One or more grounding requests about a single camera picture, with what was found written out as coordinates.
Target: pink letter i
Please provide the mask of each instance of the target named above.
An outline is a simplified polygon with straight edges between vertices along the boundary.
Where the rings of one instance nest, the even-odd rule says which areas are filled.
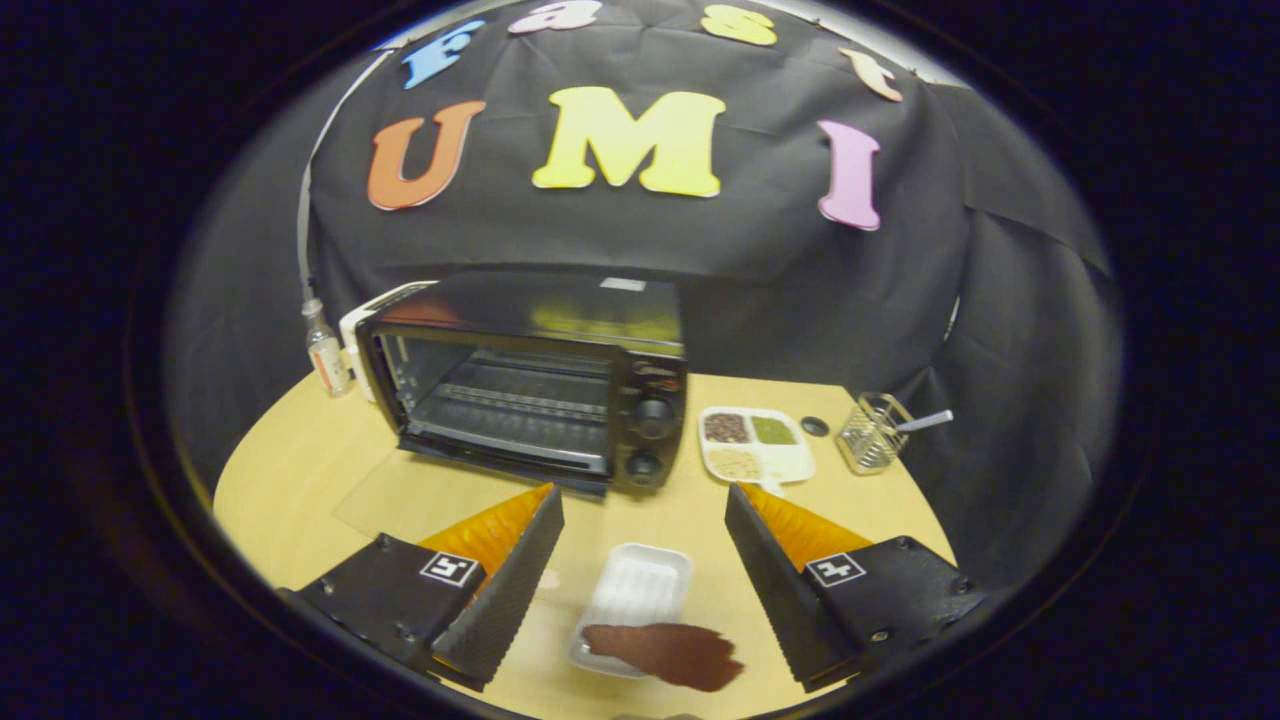
[[[872,155],[879,151],[876,138],[833,120],[818,120],[831,138],[831,191],[818,201],[828,220],[864,231],[879,227],[872,208]]]

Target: wire basket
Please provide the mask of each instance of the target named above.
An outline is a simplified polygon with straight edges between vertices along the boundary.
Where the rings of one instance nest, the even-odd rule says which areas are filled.
[[[914,419],[892,395],[864,392],[836,436],[836,446],[855,474],[882,473],[910,439],[910,433],[900,433],[897,427]]]

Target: black disc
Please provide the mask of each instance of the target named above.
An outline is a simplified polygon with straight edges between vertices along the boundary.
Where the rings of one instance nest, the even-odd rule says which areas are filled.
[[[813,437],[823,437],[828,432],[831,432],[831,428],[827,427],[827,423],[823,423],[820,419],[814,418],[813,415],[801,419],[800,427],[804,428],[804,432],[812,434]]]

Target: toaster oven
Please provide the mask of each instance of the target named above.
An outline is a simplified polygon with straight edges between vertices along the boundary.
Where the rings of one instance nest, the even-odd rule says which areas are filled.
[[[374,401],[413,452],[604,495],[666,482],[685,420],[676,288],[467,272],[355,328]]]

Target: white divided plate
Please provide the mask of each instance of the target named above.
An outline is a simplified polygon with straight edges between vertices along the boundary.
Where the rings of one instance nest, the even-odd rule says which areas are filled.
[[[748,442],[713,442],[707,439],[707,418],[710,415],[726,414],[740,415],[746,428]],[[786,425],[795,445],[765,445],[755,436],[755,425],[751,418],[769,418]],[[759,407],[708,407],[698,416],[698,439],[703,448],[703,464],[707,471],[722,480],[731,483],[755,483],[767,492],[782,497],[781,483],[796,483],[808,480],[817,471],[813,461],[813,452],[804,438],[804,432],[795,420],[787,418],[777,410],[763,410]],[[759,478],[735,478],[716,470],[712,464],[713,451],[739,450],[750,455],[759,468]]]
[[[694,561],[682,552],[634,542],[614,547],[591,593],[591,605],[573,628],[570,662],[618,678],[646,676],[617,657],[591,655],[582,628],[678,623],[692,577]]]

